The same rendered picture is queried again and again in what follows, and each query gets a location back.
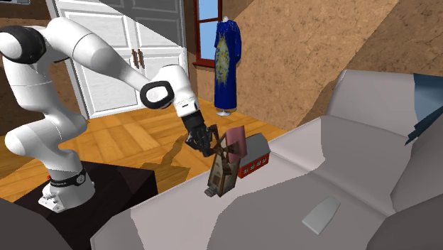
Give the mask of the brown model windmill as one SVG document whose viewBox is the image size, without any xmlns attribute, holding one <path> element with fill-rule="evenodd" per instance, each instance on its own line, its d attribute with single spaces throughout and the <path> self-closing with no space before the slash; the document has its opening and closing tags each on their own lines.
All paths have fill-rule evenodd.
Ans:
<svg viewBox="0 0 443 250">
<path fill-rule="evenodd" d="M 219 137 L 217 126 L 210 126 L 217 143 L 212 148 L 215 154 L 204 193 L 221 197 L 235 187 L 241 159 L 247 154 L 244 126 L 227 129 Z"/>
</svg>

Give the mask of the red barn with grey roof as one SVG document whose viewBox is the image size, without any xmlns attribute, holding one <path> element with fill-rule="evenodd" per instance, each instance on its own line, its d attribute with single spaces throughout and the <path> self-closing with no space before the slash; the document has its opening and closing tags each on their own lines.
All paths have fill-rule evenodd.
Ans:
<svg viewBox="0 0 443 250">
<path fill-rule="evenodd" d="M 269 161 L 270 148 L 268 141 L 262 133 L 257 133 L 246 138 L 247 154 L 240 161 L 238 177 L 244 178 Z"/>
</svg>

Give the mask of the blue dress on mannequin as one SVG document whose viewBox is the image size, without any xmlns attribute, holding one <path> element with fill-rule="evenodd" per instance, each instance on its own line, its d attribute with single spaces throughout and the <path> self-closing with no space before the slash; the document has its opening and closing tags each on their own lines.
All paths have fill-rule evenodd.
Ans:
<svg viewBox="0 0 443 250">
<path fill-rule="evenodd" d="M 237 106 L 236 65 L 241 59 L 241 45 L 237 23 L 224 16 L 217 24 L 214 42 L 214 106 L 219 116 L 229 116 Z"/>
</svg>

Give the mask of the red framed window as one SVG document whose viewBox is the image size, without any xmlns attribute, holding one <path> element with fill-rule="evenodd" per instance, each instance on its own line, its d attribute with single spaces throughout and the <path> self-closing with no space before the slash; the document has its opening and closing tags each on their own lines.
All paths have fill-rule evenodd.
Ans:
<svg viewBox="0 0 443 250">
<path fill-rule="evenodd" d="M 217 24 L 222 20 L 222 0 L 193 0 L 196 62 L 201 67 L 214 67 Z"/>
</svg>

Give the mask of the dark robot stand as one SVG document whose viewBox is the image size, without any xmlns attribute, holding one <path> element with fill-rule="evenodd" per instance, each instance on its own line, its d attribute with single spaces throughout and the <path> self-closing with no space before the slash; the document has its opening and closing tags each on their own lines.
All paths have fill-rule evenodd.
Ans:
<svg viewBox="0 0 443 250">
<path fill-rule="evenodd" d="M 105 163 L 82 163 L 94 182 L 95 193 L 83 205 L 56 213 L 38 204 L 44 182 L 15 203 L 42 215 L 72 250 L 92 250 L 90 238 L 114 215 L 158 194 L 155 173 Z"/>
</svg>

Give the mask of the white wardrobe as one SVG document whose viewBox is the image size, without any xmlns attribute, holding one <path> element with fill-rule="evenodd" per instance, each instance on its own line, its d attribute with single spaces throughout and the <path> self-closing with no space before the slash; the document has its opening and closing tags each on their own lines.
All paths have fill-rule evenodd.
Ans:
<svg viewBox="0 0 443 250">
<path fill-rule="evenodd" d="M 52 18 L 65 17 L 96 33 L 148 79 L 164 65 L 187 69 L 183 0 L 46 0 Z M 73 60 L 67 70 L 86 119 L 142 108 L 139 93 Z"/>
</svg>

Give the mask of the grey sofa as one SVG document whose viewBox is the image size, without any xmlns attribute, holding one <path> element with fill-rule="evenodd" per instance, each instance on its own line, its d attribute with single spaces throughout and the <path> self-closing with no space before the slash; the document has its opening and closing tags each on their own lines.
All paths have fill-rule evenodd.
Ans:
<svg viewBox="0 0 443 250">
<path fill-rule="evenodd" d="M 233 190 L 209 197 L 201 174 L 112 217 L 92 250 L 443 250 L 443 114 L 405 145 L 414 91 L 410 74 L 345 70 L 326 114 Z M 317 236 L 302 220 L 329 196 Z"/>
</svg>

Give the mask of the grey flat remote control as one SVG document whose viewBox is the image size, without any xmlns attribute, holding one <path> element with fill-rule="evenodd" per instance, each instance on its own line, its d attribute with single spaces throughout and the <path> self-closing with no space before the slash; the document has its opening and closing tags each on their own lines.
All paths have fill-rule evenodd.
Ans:
<svg viewBox="0 0 443 250">
<path fill-rule="evenodd" d="M 302 223 L 319 236 L 333 220 L 341 203 L 334 197 L 326 197 L 317 204 L 302 220 Z"/>
</svg>

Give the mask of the blue cushion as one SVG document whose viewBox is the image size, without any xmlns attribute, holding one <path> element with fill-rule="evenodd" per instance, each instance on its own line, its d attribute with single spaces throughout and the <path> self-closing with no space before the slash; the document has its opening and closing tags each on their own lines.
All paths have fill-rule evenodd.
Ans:
<svg viewBox="0 0 443 250">
<path fill-rule="evenodd" d="M 418 138 L 443 114 L 443 77 L 414 73 L 414 102 L 418 122 L 405 145 Z"/>
</svg>

